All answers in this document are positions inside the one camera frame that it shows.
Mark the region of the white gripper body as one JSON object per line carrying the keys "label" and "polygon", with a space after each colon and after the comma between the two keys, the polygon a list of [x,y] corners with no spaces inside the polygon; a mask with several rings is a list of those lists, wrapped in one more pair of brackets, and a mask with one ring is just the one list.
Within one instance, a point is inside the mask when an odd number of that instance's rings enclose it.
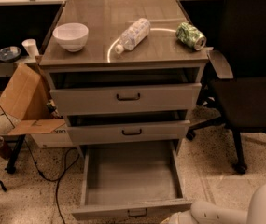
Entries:
{"label": "white gripper body", "polygon": [[190,211],[177,212],[163,221],[163,224],[198,224]]}

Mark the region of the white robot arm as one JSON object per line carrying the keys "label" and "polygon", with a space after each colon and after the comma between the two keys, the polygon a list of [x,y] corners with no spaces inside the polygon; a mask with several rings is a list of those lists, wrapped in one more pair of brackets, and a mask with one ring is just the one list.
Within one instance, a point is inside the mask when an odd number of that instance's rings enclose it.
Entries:
{"label": "white robot arm", "polygon": [[247,211],[196,201],[190,210],[174,213],[161,224],[266,224],[266,184],[254,192]]}

